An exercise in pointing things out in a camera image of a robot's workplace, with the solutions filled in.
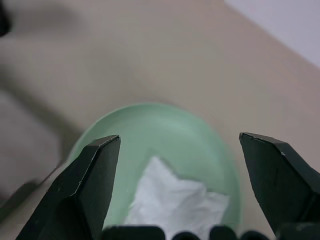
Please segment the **crumpled white paper napkin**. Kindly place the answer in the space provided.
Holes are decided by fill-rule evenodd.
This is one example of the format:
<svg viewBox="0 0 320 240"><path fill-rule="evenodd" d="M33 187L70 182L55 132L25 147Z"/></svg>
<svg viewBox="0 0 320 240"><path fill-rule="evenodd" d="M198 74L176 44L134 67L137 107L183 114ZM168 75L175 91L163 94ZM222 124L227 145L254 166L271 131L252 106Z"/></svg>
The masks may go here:
<svg viewBox="0 0 320 240"><path fill-rule="evenodd" d="M222 222L230 198L209 192L202 182L181 179L158 156L150 158L138 181L126 225L156 225L171 240L191 232L209 240L210 230Z"/></svg>

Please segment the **light green bowl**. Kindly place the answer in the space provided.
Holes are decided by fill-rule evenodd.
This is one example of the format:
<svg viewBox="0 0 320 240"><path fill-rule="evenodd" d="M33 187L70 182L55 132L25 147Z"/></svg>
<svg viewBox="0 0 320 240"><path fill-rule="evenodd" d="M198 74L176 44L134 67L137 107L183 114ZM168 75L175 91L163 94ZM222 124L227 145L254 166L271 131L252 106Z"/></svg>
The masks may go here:
<svg viewBox="0 0 320 240"><path fill-rule="evenodd" d="M67 162L96 139L121 140L111 203L104 229L125 224L138 182L150 159L159 157L181 179L206 185L209 192L229 196L220 224L237 230L242 221L239 178L220 137L201 118L164 104L136 104L115 110L89 127L73 146Z"/></svg>

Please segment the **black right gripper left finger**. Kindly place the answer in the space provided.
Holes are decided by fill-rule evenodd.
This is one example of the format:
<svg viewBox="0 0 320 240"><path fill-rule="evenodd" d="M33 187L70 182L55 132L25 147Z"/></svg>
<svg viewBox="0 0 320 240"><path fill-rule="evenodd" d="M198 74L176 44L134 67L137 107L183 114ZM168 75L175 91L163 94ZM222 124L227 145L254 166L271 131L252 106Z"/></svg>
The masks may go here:
<svg viewBox="0 0 320 240"><path fill-rule="evenodd" d="M15 240L100 240L120 145L119 135L86 145L55 178Z"/></svg>

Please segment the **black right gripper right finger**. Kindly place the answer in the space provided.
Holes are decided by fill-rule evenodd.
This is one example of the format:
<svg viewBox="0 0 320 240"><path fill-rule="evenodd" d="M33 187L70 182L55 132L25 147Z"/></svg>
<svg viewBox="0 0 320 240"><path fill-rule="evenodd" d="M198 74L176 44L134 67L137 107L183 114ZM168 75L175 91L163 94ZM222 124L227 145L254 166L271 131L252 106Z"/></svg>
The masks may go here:
<svg viewBox="0 0 320 240"><path fill-rule="evenodd" d="M287 142L239 135L254 196L276 238L320 238L320 173Z"/></svg>

